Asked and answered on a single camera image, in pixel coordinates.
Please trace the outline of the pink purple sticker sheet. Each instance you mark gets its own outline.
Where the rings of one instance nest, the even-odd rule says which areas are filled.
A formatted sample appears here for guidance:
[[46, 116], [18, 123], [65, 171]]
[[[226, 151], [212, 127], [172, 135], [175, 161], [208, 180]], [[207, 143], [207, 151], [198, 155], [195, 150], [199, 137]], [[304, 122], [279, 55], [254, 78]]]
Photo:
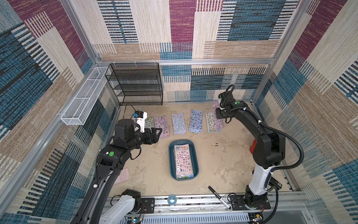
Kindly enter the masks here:
[[156, 128], [161, 128], [162, 129], [162, 133], [160, 135], [160, 138], [166, 138], [166, 137], [170, 136], [166, 116], [154, 117], [154, 124], [155, 124]]

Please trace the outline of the white green frog sticker sheet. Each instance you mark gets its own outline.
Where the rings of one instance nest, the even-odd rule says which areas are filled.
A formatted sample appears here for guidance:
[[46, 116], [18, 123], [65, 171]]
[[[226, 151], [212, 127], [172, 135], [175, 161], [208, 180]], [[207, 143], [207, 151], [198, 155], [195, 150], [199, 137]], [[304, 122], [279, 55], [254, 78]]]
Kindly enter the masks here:
[[205, 117], [207, 121], [207, 129], [209, 133], [219, 133], [221, 129], [216, 124], [216, 117], [212, 112], [205, 112]]

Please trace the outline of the light blue sticker sheet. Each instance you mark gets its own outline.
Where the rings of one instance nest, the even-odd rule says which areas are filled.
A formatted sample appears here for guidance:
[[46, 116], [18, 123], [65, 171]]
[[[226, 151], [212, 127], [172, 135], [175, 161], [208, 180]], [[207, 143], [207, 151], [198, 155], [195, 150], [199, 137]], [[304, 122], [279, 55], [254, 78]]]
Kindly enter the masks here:
[[183, 113], [172, 114], [172, 124], [174, 134], [186, 134], [186, 125]]

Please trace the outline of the teal plastic storage box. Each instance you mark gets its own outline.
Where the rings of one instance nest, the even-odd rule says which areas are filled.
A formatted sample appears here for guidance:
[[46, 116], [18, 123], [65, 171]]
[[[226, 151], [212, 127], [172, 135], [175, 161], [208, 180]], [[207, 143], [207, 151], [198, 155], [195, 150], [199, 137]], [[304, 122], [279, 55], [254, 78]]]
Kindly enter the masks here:
[[199, 165], [193, 142], [178, 140], [170, 143], [169, 166], [174, 180], [194, 179], [199, 174]]

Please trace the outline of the penguin sticker sheet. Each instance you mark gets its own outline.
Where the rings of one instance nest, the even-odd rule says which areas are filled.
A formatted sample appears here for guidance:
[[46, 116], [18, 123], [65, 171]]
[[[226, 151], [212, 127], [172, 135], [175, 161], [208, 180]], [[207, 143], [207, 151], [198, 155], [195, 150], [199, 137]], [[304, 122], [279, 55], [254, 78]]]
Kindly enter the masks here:
[[189, 131], [193, 133], [201, 133], [202, 123], [203, 123], [203, 111], [192, 109]]

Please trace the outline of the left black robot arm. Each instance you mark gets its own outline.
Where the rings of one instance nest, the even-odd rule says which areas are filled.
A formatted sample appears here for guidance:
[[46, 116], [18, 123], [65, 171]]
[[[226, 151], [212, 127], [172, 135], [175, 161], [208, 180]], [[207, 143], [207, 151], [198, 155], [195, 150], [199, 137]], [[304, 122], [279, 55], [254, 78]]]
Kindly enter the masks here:
[[140, 120], [121, 119], [115, 125], [113, 143], [100, 150], [90, 187], [74, 215], [72, 224], [98, 224], [110, 191], [127, 160], [134, 160], [131, 151], [143, 144], [158, 142], [162, 128], [145, 128]]

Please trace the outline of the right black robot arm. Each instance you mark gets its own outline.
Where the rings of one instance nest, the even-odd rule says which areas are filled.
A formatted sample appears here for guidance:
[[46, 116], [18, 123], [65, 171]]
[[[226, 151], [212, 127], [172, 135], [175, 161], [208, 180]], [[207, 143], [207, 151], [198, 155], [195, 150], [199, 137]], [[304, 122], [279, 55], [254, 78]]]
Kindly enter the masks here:
[[246, 187], [245, 206], [256, 209], [267, 201], [268, 184], [272, 177], [272, 169], [280, 165], [285, 156], [285, 137], [264, 127], [256, 114], [244, 101], [235, 100], [230, 91], [218, 96], [219, 108], [215, 109], [217, 119], [229, 123], [232, 118], [240, 121], [253, 135], [254, 141], [250, 152], [255, 162], [253, 177]]

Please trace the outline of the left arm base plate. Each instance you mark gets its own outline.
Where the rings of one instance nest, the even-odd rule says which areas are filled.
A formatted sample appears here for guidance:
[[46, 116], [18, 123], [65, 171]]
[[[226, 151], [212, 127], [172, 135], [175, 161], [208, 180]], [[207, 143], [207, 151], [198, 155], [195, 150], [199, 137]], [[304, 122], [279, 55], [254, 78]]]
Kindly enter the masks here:
[[113, 206], [116, 208], [117, 214], [139, 216], [143, 214], [154, 213], [155, 198], [133, 198], [129, 195], [121, 196], [117, 203]]

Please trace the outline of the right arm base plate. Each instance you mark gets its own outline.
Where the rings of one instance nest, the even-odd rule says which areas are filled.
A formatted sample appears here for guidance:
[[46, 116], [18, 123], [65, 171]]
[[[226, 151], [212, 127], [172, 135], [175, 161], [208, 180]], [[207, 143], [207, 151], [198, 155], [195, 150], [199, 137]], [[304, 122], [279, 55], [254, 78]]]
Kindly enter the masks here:
[[229, 194], [227, 199], [234, 211], [271, 209], [267, 194], [253, 197], [248, 196], [248, 198], [244, 194]]

